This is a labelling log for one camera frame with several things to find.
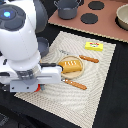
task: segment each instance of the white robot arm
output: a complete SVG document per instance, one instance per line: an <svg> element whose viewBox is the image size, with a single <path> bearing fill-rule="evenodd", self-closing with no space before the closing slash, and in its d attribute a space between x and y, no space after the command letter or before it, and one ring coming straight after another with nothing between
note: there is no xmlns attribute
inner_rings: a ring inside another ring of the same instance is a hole
<svg viewBox="0 0 128 128"><path fill-rule="evenodd" d="M44 30L47 19L39 0L0 5L0 82L10 85L10 92L34 92L38 84L61 82L62 67L39 64L35 33Z"/></svg>

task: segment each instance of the saucepan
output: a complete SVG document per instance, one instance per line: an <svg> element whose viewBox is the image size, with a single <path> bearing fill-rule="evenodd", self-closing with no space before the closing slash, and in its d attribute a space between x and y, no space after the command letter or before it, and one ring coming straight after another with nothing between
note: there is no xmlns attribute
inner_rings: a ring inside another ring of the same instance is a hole
<svg viewBox="0 0 128 128"><path fill-rule="evenodd" d="M79 2L76 0L60 0L58 3L54 1L54 4L58 9L58 16L69 20L76 17L80 2L81 0Z"/></svg>
<svg viewBox="0 0 128 128"><path fill-rule="evenodd" d="M122 28L128 30L128 4L117 9L118 22Z"/></svg>

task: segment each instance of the black countertop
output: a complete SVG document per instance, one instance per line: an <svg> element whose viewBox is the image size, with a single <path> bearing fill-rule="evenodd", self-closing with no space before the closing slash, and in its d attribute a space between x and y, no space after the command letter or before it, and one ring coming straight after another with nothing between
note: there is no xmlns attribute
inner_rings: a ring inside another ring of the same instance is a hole
<svg viewBox="0 0 128 128"><path fill-rule="evenodd" d="M56 7L54 1L46 0L44 6L50 17ZM99 102L96 117L92 128L127 128L128 127L128 44L91 34L70 30L47 24L45 30L37 37L48 39L50 45L60 31L72 33L116 44L116 49L111 61L106 82ZM14 97L14 93L0 90L0 105L10 110L33 117L52 128L79 128L78 126L42 110L28 102Z"/></svg>

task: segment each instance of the beige placemat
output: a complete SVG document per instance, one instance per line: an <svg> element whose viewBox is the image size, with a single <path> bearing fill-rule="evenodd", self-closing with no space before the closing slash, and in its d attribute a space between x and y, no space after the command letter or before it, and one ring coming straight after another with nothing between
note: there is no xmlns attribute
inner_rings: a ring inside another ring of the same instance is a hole
<svg viewBox="0 0 128 128"><path fill-rule="evenodd" d="M86 50L86 41L103 43L102 52ZM115 50L115 44L60 32L50 47L50 52L42 59L44 63L56 63L65 55L59 50L86 55L99 59L99 63L86 60L82 76L73 81L84 84L81 90L63 82L45 85L44 91L17 93L15 96L51 112L82 128L91 128L96 115L106 76Z"/></svg>

